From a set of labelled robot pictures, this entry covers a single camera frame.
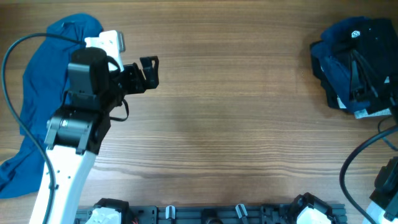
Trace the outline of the black polo shirt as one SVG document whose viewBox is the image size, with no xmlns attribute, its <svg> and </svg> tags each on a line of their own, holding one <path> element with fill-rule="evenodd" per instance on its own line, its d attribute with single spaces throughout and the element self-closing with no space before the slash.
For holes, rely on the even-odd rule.
<svg viewBox="0 0 398 224">
<path fill-rule="evenodd" d="M 332 46 L 351 74 L 349 100 L 368 101 L 368 113 L 397 106 L 397 32 L 387 18 L 360 22 Z M 345 105 L 338 100 L 340 110 Z"/>
</svg>

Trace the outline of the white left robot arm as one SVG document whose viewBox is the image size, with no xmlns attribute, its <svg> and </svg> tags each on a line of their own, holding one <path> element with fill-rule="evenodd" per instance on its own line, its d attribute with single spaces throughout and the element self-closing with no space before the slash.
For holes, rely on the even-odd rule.
<svg viewBox="0 0 398 224">
<path fill-rule="evenodd" d="M 45 144 L 51 163 L 45 168 L 30 223 L 73 223 L 81 192 L 101 143 L 114 119 L 110 112 L 125 105 L 124 97 L 159 85 L 159 59 L 142 57 L 119 65 L 97 47 L 72 53 L 67 72 L 70 87 L 47 122 Z"/>
</svg>

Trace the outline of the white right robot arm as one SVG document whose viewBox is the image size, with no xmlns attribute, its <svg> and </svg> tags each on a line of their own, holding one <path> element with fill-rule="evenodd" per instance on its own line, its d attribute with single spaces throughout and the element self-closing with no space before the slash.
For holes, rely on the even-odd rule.
<svg viewBox="0 0 398 224">
<path fill-rule="evenodd" d="M 366 213 L 381 224 L 397 224 L 397 158 L 389 160 L 374 181 L 375 189 Z M 288 209 L 290 223 L 346 223 L 342 215 L 310 193 L 299 195 Z"/>
</svg>

